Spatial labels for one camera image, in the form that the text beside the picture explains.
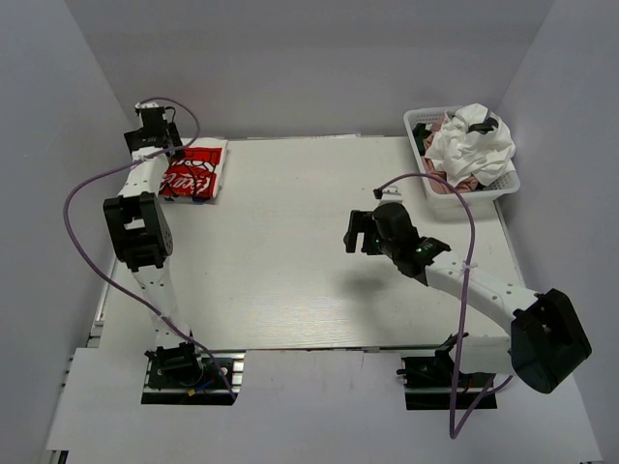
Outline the dark green t shirt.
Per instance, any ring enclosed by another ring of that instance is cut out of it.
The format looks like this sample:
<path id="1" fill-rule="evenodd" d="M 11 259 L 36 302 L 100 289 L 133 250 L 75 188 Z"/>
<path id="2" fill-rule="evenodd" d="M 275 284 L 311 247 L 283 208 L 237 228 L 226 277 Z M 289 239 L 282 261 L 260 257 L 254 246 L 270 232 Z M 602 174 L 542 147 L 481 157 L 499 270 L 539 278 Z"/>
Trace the dark green t shirt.
<path id="1" fill-rule="evenodd" d="M 432 135 L 432 131 L 427 128 L 427 123 L 418 123 L 412 130 L 415 145 L 423 156 L 426 152 L 425 141 Z"/>

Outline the white plastic laundry basket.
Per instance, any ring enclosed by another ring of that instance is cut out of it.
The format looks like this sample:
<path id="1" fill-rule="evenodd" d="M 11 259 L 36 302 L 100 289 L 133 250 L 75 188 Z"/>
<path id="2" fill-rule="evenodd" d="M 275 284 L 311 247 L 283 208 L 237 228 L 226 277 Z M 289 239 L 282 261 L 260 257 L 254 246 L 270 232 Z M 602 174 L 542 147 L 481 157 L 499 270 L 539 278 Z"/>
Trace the white plastic laundry basket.
<path id="1" fill-rule="evenodd" d="M 421 109 L 411 109 L 404 113 L 403 122 L 406 128 L 406 132 L 413 149 L 414 160 L 416 161 L 418 169 L 425 173 L 425 167 L 422 162 L 422 156 L 415 142 L 413 129 L 418 123 L 435 123 L 441 116 L 454 115 L 459 109 L 459 106 L 443 106 L 443 107 L 430 107 Z M 430 183 L 430 179 L 423 177 L 422 185 L 427 197 L 427 201 L 431 208 L 435 211 L 456 209 L 459 211 L 460 202 L 454 194 L 438 193 L 436 192 Z M 497 180 L 490 183 L 488 186 L 481 190 L 472 192 L 466 192 L 463 197 L 471 207 L 477 207 L 478 205 L 485 205 L 502 195 L 515 193 L 520 188 L 520 180 L 515 170 L 508 171 L 503 174 Z"/>

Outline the white red print t shirt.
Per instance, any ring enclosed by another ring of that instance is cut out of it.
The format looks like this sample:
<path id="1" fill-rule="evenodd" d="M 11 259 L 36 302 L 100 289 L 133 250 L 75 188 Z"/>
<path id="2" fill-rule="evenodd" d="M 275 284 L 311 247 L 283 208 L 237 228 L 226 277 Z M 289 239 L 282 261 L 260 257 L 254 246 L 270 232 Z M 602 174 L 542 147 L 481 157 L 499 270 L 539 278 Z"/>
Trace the white red print t shirt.
<path id="1" fill-rule="evenodd" d="M 221 189 L 228 141 L 200 137 L 185 150 L 182 159 L 165 171 L 159 191 L 162 195 L 216 198 Z"/>

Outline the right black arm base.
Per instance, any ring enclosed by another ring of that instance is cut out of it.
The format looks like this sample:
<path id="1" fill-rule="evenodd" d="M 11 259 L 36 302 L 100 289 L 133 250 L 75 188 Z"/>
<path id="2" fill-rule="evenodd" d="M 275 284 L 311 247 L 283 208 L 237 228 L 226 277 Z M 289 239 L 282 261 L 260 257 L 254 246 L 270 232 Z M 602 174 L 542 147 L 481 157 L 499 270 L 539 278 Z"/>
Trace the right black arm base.
<path id="1" fill-rule="evenodd" d="M 435 357 L 407 357 L 396 375 L 404 387 L 407 411 L 448 411 L 453 371 Z M 488 374 L 460 374 L 456 410 L 468 409 L 490 378 Z"/>

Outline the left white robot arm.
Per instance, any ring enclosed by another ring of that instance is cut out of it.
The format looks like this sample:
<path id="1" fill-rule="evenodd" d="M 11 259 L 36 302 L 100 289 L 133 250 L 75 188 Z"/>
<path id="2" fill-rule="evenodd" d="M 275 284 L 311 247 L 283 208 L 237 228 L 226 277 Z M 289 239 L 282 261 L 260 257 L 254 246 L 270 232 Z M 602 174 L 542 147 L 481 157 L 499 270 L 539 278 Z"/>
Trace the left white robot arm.
<path id="1" fill-rule="evenodd" d="M 103 213 L 116 258 L 138 287 L 132 297 L 150 313 L 155 331 L 150 356 L 186 351 L 174 358 L 170 371 L 182 385 L 192 386 L 202 379 L 205 364 L 192 354 L 192 332 L 178 308 L 169 266 L 173 238 L 159 200 L 163 174 L 182 146 L 166 111 L 153 101 L 135 106 L 141 126 L 124 134 L 132 164 L 119 193 L 104 201 Z"/>

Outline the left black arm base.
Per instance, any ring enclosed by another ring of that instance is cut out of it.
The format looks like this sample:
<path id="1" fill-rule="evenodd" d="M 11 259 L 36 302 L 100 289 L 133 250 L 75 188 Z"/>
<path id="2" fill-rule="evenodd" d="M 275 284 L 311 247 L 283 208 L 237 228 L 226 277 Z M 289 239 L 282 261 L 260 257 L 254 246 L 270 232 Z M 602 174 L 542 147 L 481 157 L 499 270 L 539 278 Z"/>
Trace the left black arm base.
<path id="1" fill-rule="evenodd" d="M 231 406 L 242 385 L 245 354 L 216 352 L 209 356 L 194 345 L 145 352 L 143 405 Z"/>

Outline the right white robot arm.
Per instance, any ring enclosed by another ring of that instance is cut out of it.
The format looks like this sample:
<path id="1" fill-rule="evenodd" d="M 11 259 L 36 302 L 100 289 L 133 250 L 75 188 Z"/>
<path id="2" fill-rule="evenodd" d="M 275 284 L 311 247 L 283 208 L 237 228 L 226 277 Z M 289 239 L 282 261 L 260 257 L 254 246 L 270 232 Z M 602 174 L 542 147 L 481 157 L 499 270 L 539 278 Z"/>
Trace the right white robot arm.
<path id="1" fill-rule="evenodd" d="M 592 354 L 565 293 L 540 293 L 473 270 L 447 244 L 420 235 L 400 203 L 352 211 L 343 242 L 348 253 L 388 257 L 404 276 L 460 298 L 502 330 L 500 336 L 454 334 L 436 350 L 437 375 L 448 385 L 470 374 L 504 374 L 550 393 Z"/>

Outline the white black print t shirt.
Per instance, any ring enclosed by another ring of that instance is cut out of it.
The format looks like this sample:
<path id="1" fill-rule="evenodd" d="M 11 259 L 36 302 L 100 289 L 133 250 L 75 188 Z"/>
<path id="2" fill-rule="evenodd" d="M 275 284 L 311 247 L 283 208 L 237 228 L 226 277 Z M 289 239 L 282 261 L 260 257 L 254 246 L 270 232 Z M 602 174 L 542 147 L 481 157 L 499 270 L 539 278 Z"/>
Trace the white black print t shirt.
<path id="1" fill-rule="evenodd" d="M 479 103 L 446 113 L 424 145 L 427 166 L 459 189 L 487 187 L 515 170 L 509 127 Z"/>

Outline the folded blue t shirt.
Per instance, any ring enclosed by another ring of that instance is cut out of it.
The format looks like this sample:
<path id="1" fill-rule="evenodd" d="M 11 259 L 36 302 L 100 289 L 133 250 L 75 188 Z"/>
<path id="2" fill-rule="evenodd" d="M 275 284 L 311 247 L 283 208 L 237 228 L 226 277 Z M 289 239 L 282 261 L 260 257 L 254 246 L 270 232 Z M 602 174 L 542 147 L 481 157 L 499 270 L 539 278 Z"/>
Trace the folded blue t shirt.
<path id="1" fill-rule="evenodd" d="M 169 203 L 178 203 L 178 204 L 194 204 L 194 205 L 203 205 L 213 203 L 215 201 L 212 197 L 199 197 L 199 196 L 173 196 L 173 195 L 162 195 L 160 196 L 160 200 Z"/>

